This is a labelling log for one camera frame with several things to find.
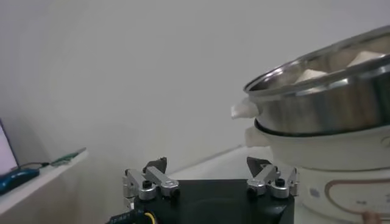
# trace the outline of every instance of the blue computer mouse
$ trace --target blue computer mouse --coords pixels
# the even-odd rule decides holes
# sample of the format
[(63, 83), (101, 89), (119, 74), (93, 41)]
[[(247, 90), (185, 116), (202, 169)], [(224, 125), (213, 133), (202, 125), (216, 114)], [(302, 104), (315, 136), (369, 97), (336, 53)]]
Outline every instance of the blue computer mouse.
[(0, 195), (24, 184), (39, 175), (39, 169), (16, 169), (0, 176)]

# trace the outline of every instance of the monitor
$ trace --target monitor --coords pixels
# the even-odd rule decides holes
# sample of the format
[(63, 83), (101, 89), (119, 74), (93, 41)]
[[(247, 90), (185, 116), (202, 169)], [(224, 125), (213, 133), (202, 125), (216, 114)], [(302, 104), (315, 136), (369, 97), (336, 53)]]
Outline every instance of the monitor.
[(4, 127), (0, 121), (0, 175), (8, 173), (12, 168), (17, 166), (18, 162), (16, 161)]

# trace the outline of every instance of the pot handle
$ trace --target pot handle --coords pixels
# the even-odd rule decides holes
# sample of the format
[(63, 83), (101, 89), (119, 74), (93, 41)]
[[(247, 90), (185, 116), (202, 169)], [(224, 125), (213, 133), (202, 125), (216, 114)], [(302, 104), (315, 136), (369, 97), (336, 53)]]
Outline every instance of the pot handle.
[(252, 126), (245, 130), (245, 145), (251, 147), (269, 146), (269, 140), (256, 127)]
[(232, 106), (230, 115), (232, 119), (237, 118), (254, 118), (259, 116), (261, 109), (251, 102), (248, 98), (244, 98), (240, 103)]

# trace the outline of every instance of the table surface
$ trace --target table surface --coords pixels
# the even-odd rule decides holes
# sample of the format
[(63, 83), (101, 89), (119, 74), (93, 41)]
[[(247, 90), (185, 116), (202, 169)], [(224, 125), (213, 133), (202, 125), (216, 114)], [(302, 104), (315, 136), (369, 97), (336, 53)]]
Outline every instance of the table surface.
[(59, 177), (62, 173), (84, 160), (87, 156), (88, 152), (84, 151), (73, 158), (68, 164), (58, 167), (44, 167), (40, 170), (39, 176), (0, 196), (0, 215), (28, 198), (34, 192), (39, 190), (39, 188)]

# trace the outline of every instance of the stainless steel pot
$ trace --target stainless steel pot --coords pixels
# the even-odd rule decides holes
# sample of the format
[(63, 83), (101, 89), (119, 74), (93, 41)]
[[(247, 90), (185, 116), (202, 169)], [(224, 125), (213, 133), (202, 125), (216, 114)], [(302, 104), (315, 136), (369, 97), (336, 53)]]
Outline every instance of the stainless steel pot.
[[(361, 52), (384, 56), (347, 67)], [(328, 73), (295, 83), (307, 69)], [(338, 42), (260, 75), (244, 91), (263, 131), (332, 135), (390, 124), (390, 26)]]

